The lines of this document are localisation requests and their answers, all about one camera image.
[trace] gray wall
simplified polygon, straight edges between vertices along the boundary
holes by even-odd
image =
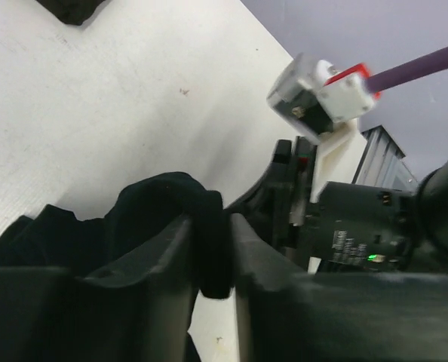
[[[242,0],[292,55],[380,72],[448,45],[448,0]],[[448,159],[448,71],[396,87],[366,115],[383,124],[417,178]]]

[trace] cable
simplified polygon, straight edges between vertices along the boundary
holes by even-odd
[[[446,69],[448,47],[370,76],[367,79],[367,88],[370,93],[377,93]]]

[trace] white table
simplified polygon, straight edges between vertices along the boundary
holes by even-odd
[[[238,0],[110,0],[83,27],[0,0],[0,234],[46,204],[103,216],[183,170],[226,203],[295,132],[266,105],[290,56]],[[199,299],[203,361],[237,360],[231,299]]]

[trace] folded black cloth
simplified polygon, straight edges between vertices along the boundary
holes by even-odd
[[[128,186],[103,219],[78,221],[72,212],[51,205],[34,220],[22,216],[0,237],[0,266],[61,266],[85,276],[153,238],[181,213],[191,217],[195,228],[202,293],[226,298],[232,266],[221,194],[186,173]],[[187,360],[199,360],[190,336]]]
[[[62,23],[81,25],[105,0],[36,0]]]

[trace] black cloth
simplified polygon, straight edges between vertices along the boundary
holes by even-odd
[[[81,25],[105,0],[36,0],[62,23]]]
[[[61,266],[85,276],[156,236],[181,213],[192,218],[195,229],[202,293],[226,298],[232,267],[222,198],[186,173],[128,186],[102,219],[78,221],[72,212],[51,205],[35,219],[21,216],[0,237],[0,266]],[[190,336],[187,346],[187,360],[199,360]]]

